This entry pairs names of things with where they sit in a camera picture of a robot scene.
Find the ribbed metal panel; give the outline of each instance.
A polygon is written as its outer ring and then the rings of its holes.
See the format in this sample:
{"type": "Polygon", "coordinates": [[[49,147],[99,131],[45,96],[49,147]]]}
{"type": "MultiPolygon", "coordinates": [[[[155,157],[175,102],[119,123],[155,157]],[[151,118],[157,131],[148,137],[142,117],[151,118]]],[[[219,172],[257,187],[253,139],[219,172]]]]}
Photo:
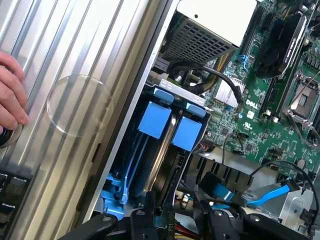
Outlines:
{"type": "Polygon", "coordinates": [[[126,83],[121,72],[129,73],[133,65],[128,52],[139,51],[130,47],[143,40],[136,35],[140,22],[151,7],[155,11],[156,5],[148,3],[0,0],[0,50],[13,55],[25,71],[30,117],[17,143],[0,151],[0,167],[34,177],[11,239],[53,240],[70,227],[104,132],[83,138],[63,135],[50,124],[47,95],[61,78],[83,74],[112,89],[116,104],[126,83]]]}

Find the human hand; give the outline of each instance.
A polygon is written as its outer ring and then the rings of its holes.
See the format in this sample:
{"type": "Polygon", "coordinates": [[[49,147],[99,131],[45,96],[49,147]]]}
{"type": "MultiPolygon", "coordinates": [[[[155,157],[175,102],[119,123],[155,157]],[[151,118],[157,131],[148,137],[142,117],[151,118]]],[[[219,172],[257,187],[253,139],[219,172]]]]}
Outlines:
{"type": "Polygon", "coordinates": [[[3,127],[14,130],[25,125],[29,117],[25,112],[27,94],[22,86],[25,74],[19,63],[0,51],[0,134],[3,127]]]}

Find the green circuit board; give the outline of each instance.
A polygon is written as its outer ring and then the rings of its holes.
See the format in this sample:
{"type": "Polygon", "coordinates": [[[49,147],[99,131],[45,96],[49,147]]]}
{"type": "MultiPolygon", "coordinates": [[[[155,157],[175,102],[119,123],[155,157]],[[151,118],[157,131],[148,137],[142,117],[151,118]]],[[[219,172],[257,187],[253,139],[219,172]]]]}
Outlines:
{"type": "MultiPolygon", "coordinates": [[[[277,3],[275,0],[265,0],[262,4],[264,7],[262,20],[270,12],[274,13],[274,19],[283,17],[284,11],[288,8],[283,1],[277,3]]],[[[239,54],[235,52],[228,67],[224,71],[231,79],[241,82],[244,88],[242,94],[244,103],[239,104],[237,107],[231,107],[217,100],[215,96],[217,90],[220,88],[221,82],[218,82],[212,90],[206,93],[206,105],[211,110],[211,120],[207,128],[205,140],[214,146],[222,147],[229,133],[245,133],[248,138],[242,139],[244,146],[243,157],[247,160],[262,164],[265,161],[274,160],[270,155],[270,149],[282,149],[282,154],[278,156],[279,160],[287,160],[292,163],[298,160],[304,160],[304,170],[306,172],[316,173],[320,163],[320,151],[302,142],[293,126],[285,117],[279,119],[277,122],[276,119],[263,117],[260,113],[268,89],[272,84],[272,79],[256,77],[255,61],[259,57],[261,48],[268,39],[269,34],[270,29],[262,30],[261,25],[258,26],[249,48],[249,58],[246,66],[244,67],[242,63],[237,61],[239,54]]],[[[314,40],[313,47],[317,46],[320,49],[320,42],[314,40]]],[[[296,68],[289,68],[285,74],[281,76],[282,82],[285,82],[293,71],[295,74],[302,70],[303,74],[308,77],[313,77],[317,73],[315,69],[306,65],[306,57],[309,54],[311,53],[304,53],[303,56],[297,60],[296,68]]],[[[320,83],[320,76],[315,80],[320,83]]],[[[278,98],[281,94],[293,98],[295,94],[295,83],[292,84],[288,92],[284,91],[286,90],[283,88],[282,92],[278,92],[275,98],[278,98]]],[[[317,96],[313,106],[315,112],[318,110],[319,100],[320,98],[317,96]]],[[[307,139],[309,131],[309,129],[303,127],[301,129],[302,137],[307,139]]],[[[241,145],[237,139],[231,138],[227,142],[226,150],[229,152],[240,151],[241,145]]],[[[286,176],[295,176],[294,171],[287,168],[278,168],[276,164],[272,165],[271,168],[286,176]]]]}

